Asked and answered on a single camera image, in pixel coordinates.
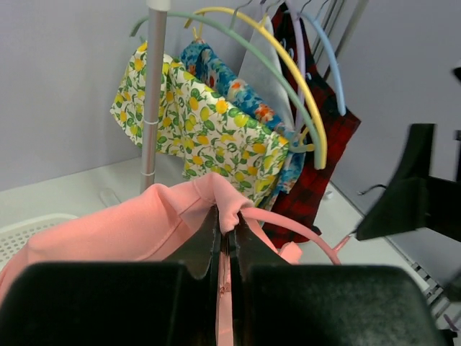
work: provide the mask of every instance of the blue floral fabric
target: blue floral fabric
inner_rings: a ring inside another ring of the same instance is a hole
[[[244,80],[239,79],[203,40],[195,40],[188,45],[182,51],[180,59],[191,74],[223,95],[242,112],[257,119],[288,140],[295,135],[293,130],[286,128],[280,116],[267,106],[253,88]],[[268,209],[272,207],[279,192],[291,191],[303,170],[304,158],[305,153],[288,153],[277,186],[271,197],[267,199]]]

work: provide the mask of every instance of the white laundry basket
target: white laundry basket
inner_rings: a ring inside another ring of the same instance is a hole
[[[49,214],[0,228],[0,270],[31,236],[75,218],[70,214]]]

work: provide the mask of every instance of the red checkered fabric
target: red checkered fabric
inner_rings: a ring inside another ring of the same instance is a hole
[[[285,46],[288,52],[293,52],[293,60],[296,61],[295,33],[290,15],[284,14],[286,10],[287,6],[285,4],[281,5],[272,19],[274,36]],[[339,114],[334,91],[317,72],[302,21],[301,26],[305,45],[306,72],[308,72],[311,77],[311,79],[306,78],[306,82],[312,92],[318,110],[320,111],[328,141],[326,168],[321,170],[314,169],[313,153],[307,153],[304,169],[299,180],[289,194],[283,192],[279,194],[272,211],[287,216],[311,228],[313,231],[320,233],[320,230],[313,225],[318,206],[320,205],[326,185],[330,181],[336,164],[341,158],[347,143],[359,127],[360,120],[349,110],[347,110],[345,116]],[[290,70],[282,60],[280,63],[282,64],[284,77],[289,81],[292,88],[297,90],[296,81],[290,73]],[[296,108],[293,104],[291,104],[291,108],[292,113],[296,114]],[[305,237],[281,226],[265,223],[263,229],[278,248],[289,241],[297,243],[307,241]]]

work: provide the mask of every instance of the gray wall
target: gray wall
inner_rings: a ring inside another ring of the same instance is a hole
[[[438,124],[431,173],[454,178],[461,84],[451,69],[461,58],[460,18],[459,0],[370,1],[340,56],[346,103],[362,125],[333,181],[362,212],[382,191],[356,191],[390,179],[410,123]],[[433,231],[393,240],[442,282],[461,268],[461,244]]]
[[[294,1],[298,8],[303,2]],[[173,10],[242,3],[173,0]],[[257,18],[258,3],[243,12]],[[316,13],[321,3],[313,1],[309,9]],[[139,45],[128,35],[147,11],[145,0],[0,1],[0,191],[140,154],[109,108]],[[221,22],[231,18],[209,15]],[[236,31],[250,38],[252,29],[237,23]],[[168,20],[166,52],[171,55],[192,39],[183,24],[183,19]],[[146,32],[144,25],[141,33]],[[240,45],[207,27],[203,37],[239,70],[245,53]]]

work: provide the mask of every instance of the pink garment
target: pink garment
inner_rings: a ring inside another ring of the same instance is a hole
[[[197,231],[213,205],[219,208],[223,233],[234,229],[238,224],[237,213],[242,210],[250,229],[277,252],[255,219],[259,209],[252,208],[252,202],[224,177],[209,173],[173,187],[155,184],[142,195],[120,205],[35,234],[1,271],[0,303],[17,276],[33,263],[164,260]],[[271,214],[260,211],[265,216]],[[313,241],[331,252],[332,261],[339,263],[336,254],[322,239],[306,228],[301,231],[310,238],[313,236]],[[301,250],[291,243],[277,253],[288,262],[296,263]],[[220,276],[218,344],[230,346],[233,345],[230,271],[228,259],[224,259]]]

